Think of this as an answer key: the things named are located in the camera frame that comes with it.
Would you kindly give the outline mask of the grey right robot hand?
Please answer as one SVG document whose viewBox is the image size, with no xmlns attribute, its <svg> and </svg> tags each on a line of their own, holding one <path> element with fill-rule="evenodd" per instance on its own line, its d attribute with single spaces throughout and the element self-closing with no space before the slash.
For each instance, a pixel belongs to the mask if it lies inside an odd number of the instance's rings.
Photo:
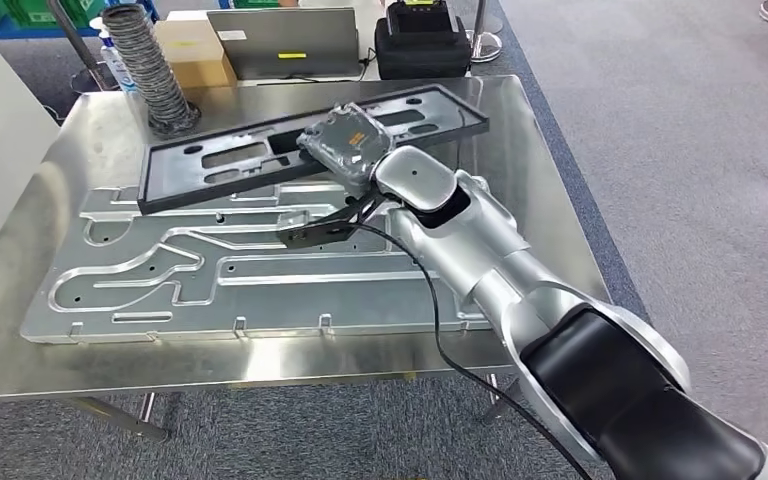
<svg viewBox="0 0 768 480">
<path fill-rule="evenodd" d="M 356 103 L 336 105 L 296 143 L 355 198 L 371 189 L 375 166 L 396 146 L 385 126 Z"/>
</svg>

